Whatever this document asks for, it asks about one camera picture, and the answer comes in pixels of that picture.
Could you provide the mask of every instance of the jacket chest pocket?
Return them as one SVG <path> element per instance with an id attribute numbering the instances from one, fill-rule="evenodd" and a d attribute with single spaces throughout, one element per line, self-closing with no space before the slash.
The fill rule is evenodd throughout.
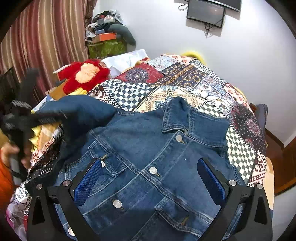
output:
<path id="1" fill-rule="evenodd" d="M 98 158 L 102 162 L 102 175 L 99 176 L 89 196 L 96 194 L 103 190 L 109 183 L 111 183 L 120 173 L 127 169 L 116 155 L 113 153 L 101 153 L 97 150 L 90 148 L 89 152 L 93 158 Z"/>
<path id="2" fill-rule="evenodd" d="M 102 163 L 102 174 L 96 181 L 89 196 L 96 194 L 108 186 L 127 167 L 113 153 L 107 153 L 98 146 L 91 145 L 89 150 L 76 162 L 66 166 L 66 179 L 73 179 L 75 175 L 84 170 L 93 158 L 98 158 Z"/>
<path id="3" fill-rule="evenodd" d="M 155 205 L 154 215 L 133 237 L 132 241 L 197 240 L 211 222 L 212 219 L 204 214 L 187 210 L 170 198 L 164 197 Z"/>

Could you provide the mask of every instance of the striped curtain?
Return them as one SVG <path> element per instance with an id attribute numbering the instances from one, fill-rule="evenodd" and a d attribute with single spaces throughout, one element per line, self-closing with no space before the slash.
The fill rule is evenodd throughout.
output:
<path id="1" fill-rule="evenodd" d="M 0 73 L 12 66 L 19 81 L 28 68 L 40 70 L 36 84 L 40 101 L 55 86 L 53 71 L 88 58 L 85 26 L 97 0 L 33 0 L 0 44 Z"/>

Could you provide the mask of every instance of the white wall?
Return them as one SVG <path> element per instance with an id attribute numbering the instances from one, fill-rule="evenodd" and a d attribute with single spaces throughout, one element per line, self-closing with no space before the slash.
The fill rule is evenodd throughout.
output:
<path id="1" fill-rule="evenodd" d="M 94 15 L 122 13 L 150 58 L 199 52 L 221 78 L 241 89 L 249 102 L 268 105 L 267 128 L 284 144 L 296 134 L 296 39 L 265 0 L 242 0 L 240 15 L 228 10 L 222 30 L 205 37 L 202 23 L 187 20 L 180 0 L 98 0 Z"/>
<path id="2" fill-rule="evenodd" d="M 296 213 L 296 186 L 274 198 L 273 241 L 285 231 Z"/>

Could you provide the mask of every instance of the green box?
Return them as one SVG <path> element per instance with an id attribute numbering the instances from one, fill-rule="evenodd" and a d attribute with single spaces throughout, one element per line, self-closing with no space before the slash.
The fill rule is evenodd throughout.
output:
<path id="1" fill-rule="evenodd" d="M 127 52 L 126 42 L 123 39 L 111 39 L 87 45 L 89 58 L 107 58 Z"/>

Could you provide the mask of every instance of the denim jacket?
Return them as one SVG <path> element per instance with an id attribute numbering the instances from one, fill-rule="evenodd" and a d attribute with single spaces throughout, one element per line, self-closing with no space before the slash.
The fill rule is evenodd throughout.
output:
<path id="1" fill-rule="evenodd" d="M 200 113 L 181 97 L 146 113 L 89 96 L 46 102 L 41 111 L 67 116 L 55 185 L 73 179 L 92 158 L 103 161 L 103 174 L 79 207 L 101 240 L 198 240 L 220 209 L 197 172 L 201 157 L 245 185 L 227 157 L 229 120 Z M 57 211 L 72 237 L 59 205 Z M 240 213 L 241 207 L 225 238 Z"/>

